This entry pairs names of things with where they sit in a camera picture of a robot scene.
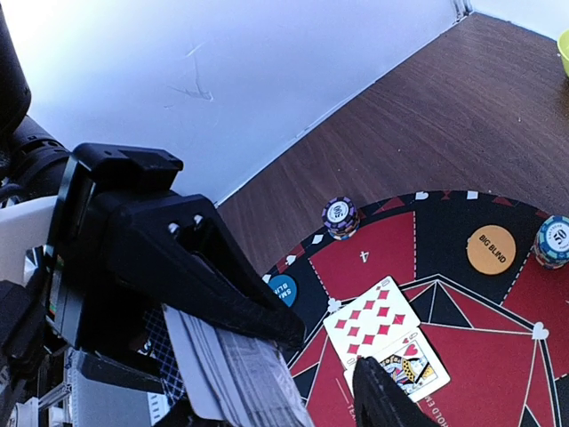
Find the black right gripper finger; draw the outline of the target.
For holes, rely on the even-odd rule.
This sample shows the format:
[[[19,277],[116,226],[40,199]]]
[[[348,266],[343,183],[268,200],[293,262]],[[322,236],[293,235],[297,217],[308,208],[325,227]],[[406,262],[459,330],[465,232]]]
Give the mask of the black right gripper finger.
[[[357,361],[352,386],[357,426],[437,426],[404,394],[387,371],[372,357],[360,358]]]

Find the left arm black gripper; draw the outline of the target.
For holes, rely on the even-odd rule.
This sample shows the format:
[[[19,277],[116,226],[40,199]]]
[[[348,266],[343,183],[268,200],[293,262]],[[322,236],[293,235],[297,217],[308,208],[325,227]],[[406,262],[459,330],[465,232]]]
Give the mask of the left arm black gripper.
[[[48,238],[50,314],[78,349],[123,351],[147,307],[303,343],[304,322],[265,284],[212,202],[172,189],[182,162],[162,149],[84,143],[71,154]]]

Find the queen of hearts card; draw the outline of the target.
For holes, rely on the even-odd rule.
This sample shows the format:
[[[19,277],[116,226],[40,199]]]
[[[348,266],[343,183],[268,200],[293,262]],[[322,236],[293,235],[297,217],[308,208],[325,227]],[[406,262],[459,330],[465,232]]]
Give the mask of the queen of hearts card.
[[[372,355],[413,402],[446,386],[450,375],[419,327]]]

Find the ten of diamonds card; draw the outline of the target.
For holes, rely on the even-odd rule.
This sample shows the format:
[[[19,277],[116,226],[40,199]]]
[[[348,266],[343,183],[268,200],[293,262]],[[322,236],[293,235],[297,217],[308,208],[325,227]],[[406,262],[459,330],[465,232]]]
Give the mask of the ten of diamonds card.
[[[397,283],[387,276],[324,320],[341,364],[348,369],[358,357],[372,356],[420,324]]]

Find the blue small blind button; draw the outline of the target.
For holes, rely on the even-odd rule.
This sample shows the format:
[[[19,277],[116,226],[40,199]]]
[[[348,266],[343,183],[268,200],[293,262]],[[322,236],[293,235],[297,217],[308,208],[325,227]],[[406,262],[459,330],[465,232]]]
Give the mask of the blue small blind button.
[[[286,306],[293,306],[297,298],[298,287],[292,277],[285,274],[276,275],[269,280],[268,286]]]

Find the blue deck of cards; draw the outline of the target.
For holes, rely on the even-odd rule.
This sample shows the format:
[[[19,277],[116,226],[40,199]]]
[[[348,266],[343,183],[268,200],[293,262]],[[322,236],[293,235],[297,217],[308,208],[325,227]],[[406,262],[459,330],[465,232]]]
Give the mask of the blue deck of cards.
[[[162,426],[310,426],[278,346],[170,307],[144,315],[170,408]]]

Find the poker chip stack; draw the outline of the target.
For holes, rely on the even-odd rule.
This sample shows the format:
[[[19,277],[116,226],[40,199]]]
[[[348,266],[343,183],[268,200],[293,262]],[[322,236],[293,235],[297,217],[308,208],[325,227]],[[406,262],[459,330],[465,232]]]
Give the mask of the poker chip stack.
[[[557,270],[568,263],[569,221],[562,215],[550,216],[538,229],[533,254],[544,268]]]
[[[324,207],[322,222],[333,238],[346,240],[359,228],[359,213],[349,197],[335,197]]]

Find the orange big blind button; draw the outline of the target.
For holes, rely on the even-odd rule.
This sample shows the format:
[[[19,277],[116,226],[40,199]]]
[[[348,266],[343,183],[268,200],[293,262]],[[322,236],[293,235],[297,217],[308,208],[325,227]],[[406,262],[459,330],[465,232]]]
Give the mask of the orange big blind button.
[[[507,229],[489,224],[478,228],[469,237],[466,253],[476,271],[496,276],[512,266],[517,255],[517,244]]]

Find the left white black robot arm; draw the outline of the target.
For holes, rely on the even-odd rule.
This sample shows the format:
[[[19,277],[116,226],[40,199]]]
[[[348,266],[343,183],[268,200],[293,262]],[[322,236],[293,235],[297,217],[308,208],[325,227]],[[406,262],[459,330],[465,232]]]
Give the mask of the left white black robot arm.
[[[99,382],[156,388],[158,364],[134,348],[144,314],[166,304],[212,326],[299,349],[303,321],[261,280],[212,202],[172,183],[162,149],[83,143],[67,150],[29,115],[31,91],[1,30],[1,205],[52,196],[40,268],[1,282],[1,366],[15,383],[73,347]]]

